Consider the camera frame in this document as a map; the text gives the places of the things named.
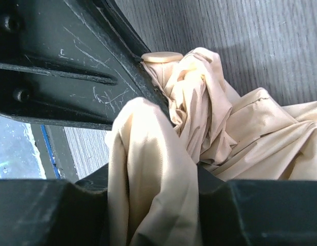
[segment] blue strip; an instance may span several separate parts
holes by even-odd
[[[52,167],[54,169],[55,176],[56,176],[57,179],[61,179],[61,176],[60,176],[60,173],[58,171],[58,168],[56,167],[56,162],[55,162],[54,154],[53,154],[51,146],[50,146],[50,142],[49,142],[49,138],[48,138],[48,135],[47,135],[46,127],[44,125],[41,125],[40,127],[41,127],[42,134],[44,136],[44,139],[45,139],[46,147],[47,147],[47,150],[48,150],[48,154],[49,154],[49,157],[50,157],[50,161],[51,161]]]

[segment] beige round cap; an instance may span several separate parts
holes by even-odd
[[[176,52],[153,52],[142,55],[142,59],[149,63],[169,63],[181,60],[183,57],[182,54]]]

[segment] beige fabric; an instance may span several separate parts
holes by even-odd
[[[175,127],[142,98],[114,121],[111,245],[201,245],[199,160],[223,180],[317,180],[317,101],[280,107],[262,88],[240,97],[219,56],[204,48],[143,65],[168,98]]]
[[[196,165],[160,108],[128,102],[112,136],[110,245],[201,245]]]
[[[224,80],[219,55],[204,48],[143,65],[195,163],[222,180],[317,180],[317,101],[281,107],[262,88],[241,98]]]

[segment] gray wooden floor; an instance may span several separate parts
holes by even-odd
[[[317,0],[117,0],[152,51],[220,54],[227,81],[241,94],[264,87],[281,105],[317,100]],[[105,161],[89,140],[99,131],[68,131],[76,165]],[[92,156],[86,161],[85,156]]]

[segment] folded cloth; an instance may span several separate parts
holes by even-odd
[[[236,145],[226,122],[237,94],[224,80],[219,55],[197,48],[180,61],[143,66],[167,97],[174,129],[193,161],[200,155],[209,156],[208,162],[226,160]]]
[[[143,66],[168,98],[195,163],[222,180],[317,180],[317,101],[281,107],[262,88],[241,98],[224,80],[219,55],[204,48]]]
[[[129,101],[111,137],[110,245],[202,245],[196,164],[160,108]]]

